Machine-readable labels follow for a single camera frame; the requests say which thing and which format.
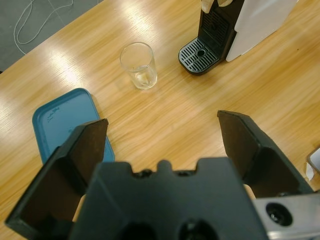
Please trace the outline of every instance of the gray floor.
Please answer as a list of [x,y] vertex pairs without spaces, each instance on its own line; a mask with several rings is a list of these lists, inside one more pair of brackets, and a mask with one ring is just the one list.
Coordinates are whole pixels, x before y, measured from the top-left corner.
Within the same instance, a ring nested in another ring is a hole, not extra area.
[[[14,28],[29,3],[30,0],[0,0],[0,71],[4,71],[23,56],[14,42]],[[19,40],[21,42],[30,40],[54,9],[70,3],[71,0],[35,0],[29,19],[20,32]],[[74,0],[72,6],[59,9],[53,13],[32,42],[25,45],[18,44],[19,47],[25,53],[28,53],[97,3],[98,0]],[[16,34],[25,21],[28,12],[29,10],[25,12],[17,25]]]

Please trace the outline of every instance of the blue lid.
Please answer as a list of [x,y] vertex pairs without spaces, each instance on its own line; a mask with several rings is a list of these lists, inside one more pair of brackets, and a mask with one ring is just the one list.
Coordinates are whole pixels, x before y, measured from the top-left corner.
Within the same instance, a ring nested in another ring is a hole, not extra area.
[[[78,125],[100,119],[90,93],[76,88],[39,107],[32,124],[42,162],[61,146]],[[113,162],[115,154],[108,137],[105,139],[103,162]]]

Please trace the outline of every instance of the glass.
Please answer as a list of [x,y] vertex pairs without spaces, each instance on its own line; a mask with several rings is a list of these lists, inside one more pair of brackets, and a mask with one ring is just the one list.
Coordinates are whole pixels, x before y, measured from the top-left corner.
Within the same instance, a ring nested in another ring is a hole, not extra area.
[[120,62],[138,89],[147,90],[157,83],[154,53],[148,44],[143,42],[129,44],[122,50]]

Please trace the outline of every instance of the black drip tray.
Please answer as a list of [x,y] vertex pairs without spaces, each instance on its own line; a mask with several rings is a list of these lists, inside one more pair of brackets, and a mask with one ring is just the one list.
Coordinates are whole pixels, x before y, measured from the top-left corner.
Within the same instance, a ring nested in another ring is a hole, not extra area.
[[191,74],[201,75],[209,70],[220,57],[210,50],[210,48],[198,37],[179,52],[179,61],[184,68]]

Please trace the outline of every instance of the wooden table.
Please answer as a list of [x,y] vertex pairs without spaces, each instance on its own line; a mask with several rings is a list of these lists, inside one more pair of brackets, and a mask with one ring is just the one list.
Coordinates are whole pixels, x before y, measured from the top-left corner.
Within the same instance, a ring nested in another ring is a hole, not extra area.
[[[197,36],[200,7],[104,0],[0,75],[0,239],[20,239],[3,221],[42,166],[32,115],[74,88],[93,95],[116,160],[134,171],[225,156],[217,110],[229,110],[250,115],[306,176],[306,156],[320,145],[320,1],[300,0],[250,52],[193,76],[178,52]],[[123,46],[136,41],[154,50],[158,83],[148,91],[120,66]],[[310,185],[319,189],[320,176]]]

